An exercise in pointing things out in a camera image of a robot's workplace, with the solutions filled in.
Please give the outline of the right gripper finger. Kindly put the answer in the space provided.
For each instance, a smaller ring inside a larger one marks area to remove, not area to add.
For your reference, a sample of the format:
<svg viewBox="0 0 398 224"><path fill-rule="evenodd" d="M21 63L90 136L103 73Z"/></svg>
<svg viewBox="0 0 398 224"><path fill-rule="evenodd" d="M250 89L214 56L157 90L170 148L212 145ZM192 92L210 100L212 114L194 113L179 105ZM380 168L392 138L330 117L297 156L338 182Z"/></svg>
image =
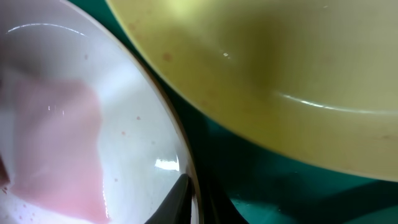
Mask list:
<svg viewBox="0 0 398 224"><path fill-rule="evenodd" d="M190 224L192 197L192 180L188 174L182 174L145 224Z"/></svg>

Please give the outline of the white plate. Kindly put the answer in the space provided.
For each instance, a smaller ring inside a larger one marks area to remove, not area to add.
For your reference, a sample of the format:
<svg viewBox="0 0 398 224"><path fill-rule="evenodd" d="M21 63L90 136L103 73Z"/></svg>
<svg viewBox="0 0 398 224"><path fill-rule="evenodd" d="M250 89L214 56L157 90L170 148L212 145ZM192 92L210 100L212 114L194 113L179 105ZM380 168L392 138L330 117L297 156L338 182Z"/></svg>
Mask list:
<svg viewBox="0 0 398 224"><path fill-rule="evenodd" d="M145 223L189 180L182 128L153 76L68 1L1 2L2 223Z"/></svg>

